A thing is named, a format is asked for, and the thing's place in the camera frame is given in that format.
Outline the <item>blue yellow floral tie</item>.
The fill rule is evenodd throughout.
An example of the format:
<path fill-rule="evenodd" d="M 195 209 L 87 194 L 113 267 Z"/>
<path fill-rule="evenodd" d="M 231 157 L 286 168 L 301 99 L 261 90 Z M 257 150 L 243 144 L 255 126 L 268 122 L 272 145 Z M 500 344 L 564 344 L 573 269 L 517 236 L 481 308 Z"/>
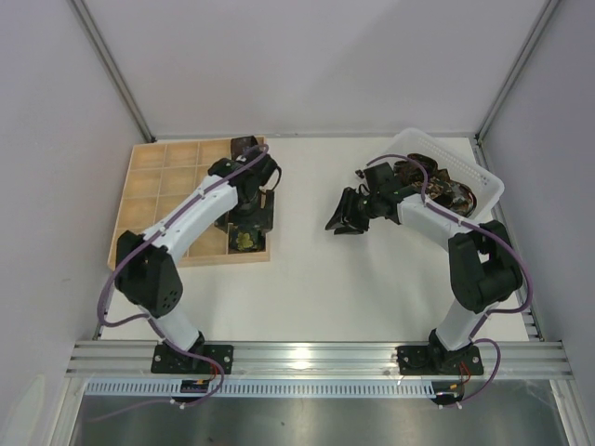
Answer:
<path fill-rule="evenodd" d="M 266 236 L 248 227 L 230 226 L 228 242 L 232 253 L 256 253 L 266 248 Z"/>

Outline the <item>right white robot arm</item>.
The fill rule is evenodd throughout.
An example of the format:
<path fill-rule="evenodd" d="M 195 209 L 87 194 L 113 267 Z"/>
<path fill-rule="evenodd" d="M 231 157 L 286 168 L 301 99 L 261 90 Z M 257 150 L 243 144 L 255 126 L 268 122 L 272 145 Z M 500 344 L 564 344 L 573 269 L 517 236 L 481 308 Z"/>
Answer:
<path fill-rule="evenodd" d="M 415 230 L 447 253 L 453 305 L 430 332 L 426 346 L 403 351 L 399 363 L 410 374 L 453 374 L 477 357 L 472 338 L 500 303 L 527 277 L 503 224 L 469 220 L 475 196 L 428 157 L 401 156 L 394 164 L 368 165 L 363 184 L 342 191 L 326 223 L 334 234 L 364 234 L 376 218 Z"/>

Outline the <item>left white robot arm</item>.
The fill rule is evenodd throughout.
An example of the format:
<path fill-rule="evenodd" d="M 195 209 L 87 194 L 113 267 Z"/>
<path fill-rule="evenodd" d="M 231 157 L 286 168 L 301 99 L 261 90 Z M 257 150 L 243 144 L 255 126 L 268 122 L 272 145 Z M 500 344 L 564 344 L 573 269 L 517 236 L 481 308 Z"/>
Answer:
<path fill-rule="evenodd" d="M 135 317 L 147 321 L 171 349 L 191 358 L 202 355 L 205 338 L 180 304 L 179 262 L 211 228 L 226 234 L 235 254 L 266 247 L 275 200 L 267 185 L 281 174 L 268 144 L 255 143 L 235 158 L 216 161 L 173 211 L 140 233 L 127 230 L 119 236 L 115 269 L 100 298 L 115 288 L 139 308 Z"/>

